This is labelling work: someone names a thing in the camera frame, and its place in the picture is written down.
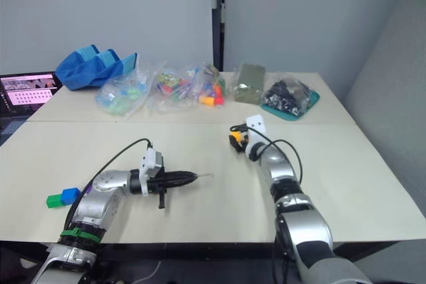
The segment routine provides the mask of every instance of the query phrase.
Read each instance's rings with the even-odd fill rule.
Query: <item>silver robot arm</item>
[[[74,216],[31,284],[90,283],[88,272],[96,261],[101,240],[110,227],[121,201],[131,194],[160,195],[164,208],[167,188],[183,186],[197,178],[192,172],[164,172],[162,155],[148,148],[140,168],[109,170],[99,174],[81,198]]]
[[[274,199],[276,231],[283,252],[296,262],[306,284],[372,284],[350,261],[333,253],[333,239],[327,222],[300,184],[287,156],[257,132],[266,133],[262,116],[246,119],[245,139],[240,146],[260,166],[261,176]],[[235,138],[231,138],[235,147]]]

